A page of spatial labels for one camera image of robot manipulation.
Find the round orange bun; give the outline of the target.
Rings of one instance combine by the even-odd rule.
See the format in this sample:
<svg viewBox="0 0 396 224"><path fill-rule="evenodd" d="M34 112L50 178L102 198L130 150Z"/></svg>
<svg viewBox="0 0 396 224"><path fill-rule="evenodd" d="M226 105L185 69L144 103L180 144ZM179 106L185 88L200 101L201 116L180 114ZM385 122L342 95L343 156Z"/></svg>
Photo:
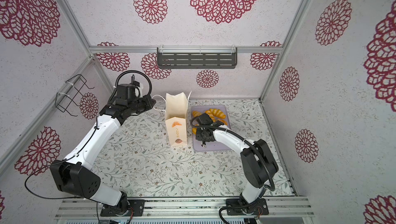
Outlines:
<svg viewBox="0 0 396 224"><path fill-rule="evenodd" d="M228 123L225 120L218 119L218 121L222 122L224 125L228 126Z"/></svg>

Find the cream paper bread bag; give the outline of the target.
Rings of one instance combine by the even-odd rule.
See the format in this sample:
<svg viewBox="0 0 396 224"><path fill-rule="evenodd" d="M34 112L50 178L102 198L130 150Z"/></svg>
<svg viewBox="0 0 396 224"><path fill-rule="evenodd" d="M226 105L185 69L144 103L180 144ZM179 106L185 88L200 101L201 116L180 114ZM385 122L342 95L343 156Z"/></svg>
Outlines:
<svg viewBox="0 0 396 224"><path fill-rule="evenodd" d="M166 94L166 97L154 95L152 98L161 98L165 108L156 111L164 113L169 144L171 147L188 145L187 136L187 113L191 92L188 96L184 92L177 95Z"/></svg>

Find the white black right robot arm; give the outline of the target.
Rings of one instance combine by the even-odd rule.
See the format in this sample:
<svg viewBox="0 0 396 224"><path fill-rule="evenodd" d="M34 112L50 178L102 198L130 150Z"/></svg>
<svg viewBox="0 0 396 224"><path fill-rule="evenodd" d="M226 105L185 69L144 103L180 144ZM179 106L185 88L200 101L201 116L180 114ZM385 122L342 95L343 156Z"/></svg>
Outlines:
<svg viewBox="0 0 396 224"><path fill-rule="evenodd" d="M195 126L196 139L205 146L217 141L232 149L241 158L242 169L247 184L239 199L228 199L226 206L219 210L227 215L263 215L268 207L262 198L267 191L275 191L274 176L279 171L278 164L266 141L248 140L225 125L212 124Z"/></svg>

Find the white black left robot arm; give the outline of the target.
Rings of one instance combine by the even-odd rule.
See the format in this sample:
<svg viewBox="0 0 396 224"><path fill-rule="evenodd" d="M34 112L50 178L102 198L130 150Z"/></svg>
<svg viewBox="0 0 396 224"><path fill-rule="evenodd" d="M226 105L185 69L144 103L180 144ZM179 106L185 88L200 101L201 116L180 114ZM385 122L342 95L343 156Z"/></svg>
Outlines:
<svg viewBox="0 0 396 224"><path fill-rule="evenodd" d="M150 96L137 100L115 101L100 111L94 126L63 160L49 167L59 191L102 203L112 216L126 215L130 210L127 194L113 189L92 172L93 164L111 136L131 116L151 110L156 101Z"/></svg>

